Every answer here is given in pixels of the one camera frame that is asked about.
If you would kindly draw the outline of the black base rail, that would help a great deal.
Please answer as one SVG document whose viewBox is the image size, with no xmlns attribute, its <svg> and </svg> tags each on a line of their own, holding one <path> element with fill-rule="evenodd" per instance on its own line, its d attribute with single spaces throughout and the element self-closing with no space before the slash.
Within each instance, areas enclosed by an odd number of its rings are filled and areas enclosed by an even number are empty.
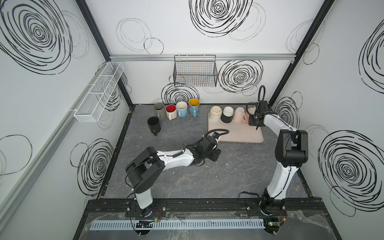
<svg viewBox="0 0 384 240">
<path fill-rule="evenodd" d="M 251 211 L 260 210 L 260 198 L 224 198 L 224 199 L 154 199 L 146 209 L 158 213 L 167 212 L 214 212 L 214 211 Z M 321 198 L 288 198 L 284 206 L 288 210 L 320 209 L 325 204 Z M 133 199 L 104 199 L 90 200 L 86 206 L 87 212 L 107 212 L 141 214 L 143 210 Z"/>
</svg>

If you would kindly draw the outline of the white black mug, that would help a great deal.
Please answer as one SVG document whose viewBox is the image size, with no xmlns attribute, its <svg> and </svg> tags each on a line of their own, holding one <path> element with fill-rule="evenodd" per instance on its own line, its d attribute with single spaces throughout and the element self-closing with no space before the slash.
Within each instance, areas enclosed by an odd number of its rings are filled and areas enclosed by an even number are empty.
<svg viewBox="0 0 384 240">
<path fill-rule="evenodd" d="M 229 124 L 232 122 L 234 116 L 234 109 L 232 107 L 225 107 L 222 112 L 221 121 Z"/>
</svg>

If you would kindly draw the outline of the white red mug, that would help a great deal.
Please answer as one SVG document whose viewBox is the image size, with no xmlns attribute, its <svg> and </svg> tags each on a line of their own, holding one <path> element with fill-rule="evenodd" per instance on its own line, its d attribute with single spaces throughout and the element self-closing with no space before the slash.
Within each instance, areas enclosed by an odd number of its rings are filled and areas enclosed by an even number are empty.
<svg viewBox="0 0 384 240">
<path fill-rule="evenodd" d="M 175 118 L 177 118 L 178 116 L 178 113 L 177 113 L 177 107 L 176 105 L 167 105 L 166 108 L 166 114 L 167 114 L 167 118 L 171 121 L 171 120 L 174 120 Z"/>
</svg>

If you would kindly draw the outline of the grey mug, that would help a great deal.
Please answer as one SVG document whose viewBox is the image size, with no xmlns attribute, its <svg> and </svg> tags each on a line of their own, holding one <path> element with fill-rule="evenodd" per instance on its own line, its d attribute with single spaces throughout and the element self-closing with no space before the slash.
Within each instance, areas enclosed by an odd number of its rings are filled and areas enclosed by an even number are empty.
<svg viewBox="0 0 384 240">
<path fill-rule="evenodd" d="M 154 110 L 155 110 L 155 116 L 160 119 L 160 120 L 165 120 L 167 118 L 166 110 L 165 110 L 165 105 L 161 102 L 156 103 L 154 105 Z"/>
</svg>

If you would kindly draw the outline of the cream peach mug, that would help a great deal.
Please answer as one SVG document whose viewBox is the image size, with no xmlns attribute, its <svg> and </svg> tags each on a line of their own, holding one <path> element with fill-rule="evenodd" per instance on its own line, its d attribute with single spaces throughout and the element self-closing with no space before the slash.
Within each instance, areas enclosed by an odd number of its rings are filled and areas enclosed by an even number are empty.
<svg viewBox="0 0 384 240">
<path fill-rule="evenodd" d="M 247 113 L 249 116 L 253 116 L 255 114 L 255 107 L 247 108 Z"/>
</svg>

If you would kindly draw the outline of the pink mug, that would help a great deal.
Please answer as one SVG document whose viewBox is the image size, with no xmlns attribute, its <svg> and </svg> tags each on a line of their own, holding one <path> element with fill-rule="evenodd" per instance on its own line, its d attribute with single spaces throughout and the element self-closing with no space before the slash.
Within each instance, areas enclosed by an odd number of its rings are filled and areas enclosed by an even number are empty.
<svg viewBox="0 0 384 240">
<path fill-rule="evenodd" d="M 234 111 L 233 122 L 234 123 L 247 123 L 249 120 L 248 114 L 243 107 L 238 107 Z"/>
</svg>

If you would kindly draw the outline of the blue butterfly mug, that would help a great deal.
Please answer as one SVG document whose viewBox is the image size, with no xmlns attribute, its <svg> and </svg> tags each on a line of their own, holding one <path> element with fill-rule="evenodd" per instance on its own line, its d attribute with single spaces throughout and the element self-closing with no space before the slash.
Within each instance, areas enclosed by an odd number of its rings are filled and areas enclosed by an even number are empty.
<svg viewBox="0 0 384 240">
<path fill-rule="evenodd" d="M 200 100 L 191 99 L 189 100 L 189 113 L 192 117 L 196 118 L 199 115 Z"/>
</svg>

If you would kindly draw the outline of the beige plastic tray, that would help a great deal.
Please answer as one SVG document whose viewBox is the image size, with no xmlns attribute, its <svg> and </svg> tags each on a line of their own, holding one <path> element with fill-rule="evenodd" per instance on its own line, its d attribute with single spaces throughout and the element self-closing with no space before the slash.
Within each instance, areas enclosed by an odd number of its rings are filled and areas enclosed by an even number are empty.
<svg viewBox="0 0 384 240">
<path fill-rule="evenodd" d="M 255 143 L 261 144 L 264 137 L 261 128 L 256 130 L 256 127 L 249 126 L 247 123 L 223 123 L 221 119 L 217 122 L 213 121 L 211 114 L 208 115 L 208 131 L 215 129 L 226 129 L 230 131 L 228 134 L 220 137 L 221 142 L 236 142 L 236 143 Z"/>
</svg>

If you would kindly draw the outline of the light blue mug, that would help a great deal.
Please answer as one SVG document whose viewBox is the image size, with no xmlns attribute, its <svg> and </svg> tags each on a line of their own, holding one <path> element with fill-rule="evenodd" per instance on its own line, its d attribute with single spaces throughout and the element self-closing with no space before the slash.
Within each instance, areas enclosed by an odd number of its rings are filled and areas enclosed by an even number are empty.
<svg viewBox="0 0 384 240">
<path fill-rule="evenodd" d="M 178 102 L 176 104 L 177 114 L 179 118 L 184 118 L 188 114 L 188 104 L 186 102 Z"/>
</svg>

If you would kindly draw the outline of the cream speckled mug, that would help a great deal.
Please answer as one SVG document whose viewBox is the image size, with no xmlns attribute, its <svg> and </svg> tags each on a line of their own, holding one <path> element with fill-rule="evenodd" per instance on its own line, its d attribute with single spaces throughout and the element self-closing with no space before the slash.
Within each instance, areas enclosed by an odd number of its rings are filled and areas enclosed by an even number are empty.
<svg viewBox="0 0 384 240">
<path fill-rule="evenodd" d="M 222 109 L 219 106 L 213 106 L 209 112 L 209 120 L 212 122 L 218 122 L 221 120 Z"/>
</svg>

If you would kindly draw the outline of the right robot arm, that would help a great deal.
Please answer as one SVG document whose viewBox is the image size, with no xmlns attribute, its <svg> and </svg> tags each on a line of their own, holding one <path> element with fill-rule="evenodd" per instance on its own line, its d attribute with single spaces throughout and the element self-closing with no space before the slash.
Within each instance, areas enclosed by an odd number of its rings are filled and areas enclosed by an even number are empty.
<svg viewBox="0 0 384 240">
<path fill-rule="evenodd" d="M 246 112 L 249 126 L 268 127 L 278 136 L 275 147 L 277 166 L 260 202 L 263 214 L 270 216 L 283 208 L 293 176 L 308 161 L 308 133 L 286 123 L 270 109 L 267 101 L 248 103 Z"/>
</svg>

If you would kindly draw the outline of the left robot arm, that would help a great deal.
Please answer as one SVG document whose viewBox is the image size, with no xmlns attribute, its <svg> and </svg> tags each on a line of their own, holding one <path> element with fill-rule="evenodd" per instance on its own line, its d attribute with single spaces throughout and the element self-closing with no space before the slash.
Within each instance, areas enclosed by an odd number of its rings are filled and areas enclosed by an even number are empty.
<svg viewBox="0 0 384 240">
<path fill-rule="evenodd" d="M 217 161 L 221 153 L 218 148 L 220 137 L 218 132 L 210 131 L 196 143 L 184 144 L 181 150 L 164 152 L 153 147 L 143 150 L 126 166 L 127 177 L 140 209 L 147 210 L 153 206 L 151 187 L 163 171 L 200 166 L 207 159 Z"/>
</svg>

